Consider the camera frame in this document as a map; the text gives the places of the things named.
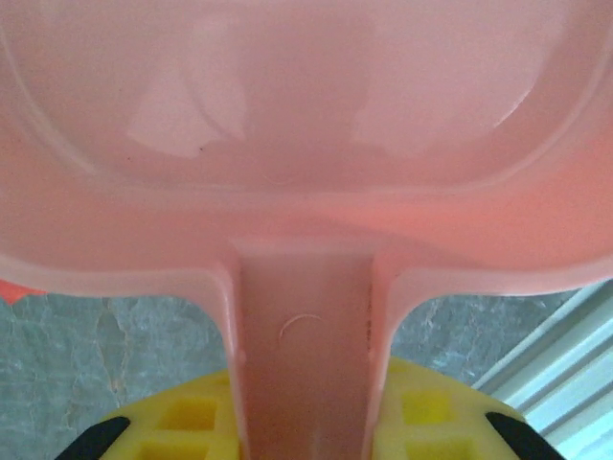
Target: pink plastic container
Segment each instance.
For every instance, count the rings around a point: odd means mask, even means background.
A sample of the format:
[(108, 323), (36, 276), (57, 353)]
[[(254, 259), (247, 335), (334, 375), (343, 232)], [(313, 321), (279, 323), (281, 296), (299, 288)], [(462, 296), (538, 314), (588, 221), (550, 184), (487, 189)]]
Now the pink plastic container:
[(612, 24), (610, 0), (0, 0), (0, 278), (193, 300), (245, 458), (367, 458), (414, 306), (613, 275)]

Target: marble surface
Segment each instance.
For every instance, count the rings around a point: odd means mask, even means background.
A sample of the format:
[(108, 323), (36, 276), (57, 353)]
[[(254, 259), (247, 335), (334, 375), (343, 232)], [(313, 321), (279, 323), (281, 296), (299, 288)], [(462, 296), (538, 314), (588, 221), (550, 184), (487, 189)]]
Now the marble surface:
[[(570, 293), (450, 296), (415, 309), (393, 354), (466, 383)], [(105, 413), (225, 367), (221, 336), (173, 298), (0, 300), (0, 459), (54, 459)]]

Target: yellow plastic object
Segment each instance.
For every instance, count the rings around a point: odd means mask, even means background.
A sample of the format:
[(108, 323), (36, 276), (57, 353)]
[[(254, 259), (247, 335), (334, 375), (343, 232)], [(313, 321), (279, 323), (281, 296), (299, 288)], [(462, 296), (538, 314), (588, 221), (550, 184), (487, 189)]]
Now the yellow plastic object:
[(195, 379), (122, 407), (128, 429), (102, 460), (239, 460), (227, 372)]
[(472, 388), (392, 358), (375, 429), (373, 460), (517, 460), (486, 419), (524, 418)]
[[(373, 460), (516, 460), (486, 419), (507, 405), (437, 372), (392, 358)], [(227, 372), (192, 380), (108, 415), (129, 428), (102, 460), (239, 460)]]

